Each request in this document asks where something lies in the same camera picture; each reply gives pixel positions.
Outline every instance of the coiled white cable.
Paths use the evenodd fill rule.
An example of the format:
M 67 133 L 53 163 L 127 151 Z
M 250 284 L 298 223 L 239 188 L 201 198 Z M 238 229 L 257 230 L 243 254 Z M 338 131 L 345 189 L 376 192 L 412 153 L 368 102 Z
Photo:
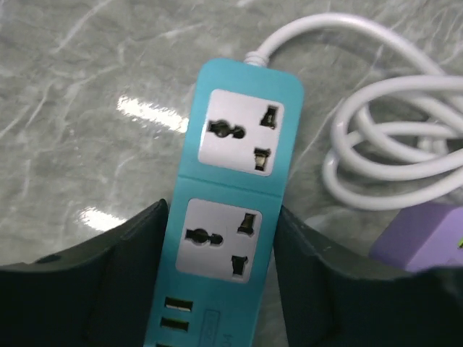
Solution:
M 447 139 L 463 137 L 463 77 L 448 76 L 426 54 L 386 27 L 362 17 L 326 13 L 299 20 L 270 35 L 245 62 L 266 67 L 271 54 L 293 37 L 325 28 L 348 28 L 379 40 L 395 50 L 423 75 L 395 77 L 358 90 L 339 107 L 331 127 L 332 149 L 323 163 L 323 181 L 341 202 L 363 210 L 393 210 L 442 197 L 463 186 L 463 150 L 449 153 Z M 442 102 L 426 93 L 439 92 Z M 426 112 L 430 121 L 393 121 L 375 124 L 368 103 L 389 95 Z M 348 133 L 354 119 L 357 131 Z M 418 137 L 410 147 L 391 136 Z M 404 165 L 384 165 L 362 157 L 353 147 L 368 141 L 384 155 Z M 451 172 L 443 179 L 414 192 L 388 197 L 361 195 L 344 187 L 337 177 L 339 163 L 357 174 L 384 181 L 411 181 Z

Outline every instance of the purple object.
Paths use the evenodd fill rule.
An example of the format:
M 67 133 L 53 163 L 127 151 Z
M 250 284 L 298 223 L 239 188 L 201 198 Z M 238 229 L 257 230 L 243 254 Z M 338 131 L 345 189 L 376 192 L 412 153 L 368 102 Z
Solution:
M 400 211 L 370 257 L 410 272 L 463 265 L 462 239 L 463 207 L 427 202 Z

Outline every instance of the power strip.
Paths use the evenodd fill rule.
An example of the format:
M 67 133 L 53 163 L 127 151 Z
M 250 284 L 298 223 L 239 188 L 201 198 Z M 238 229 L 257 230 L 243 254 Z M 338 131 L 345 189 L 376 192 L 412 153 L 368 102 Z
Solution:
M 251 346 L 304 89 L 214 59 L 197 79 L 145 346 Z

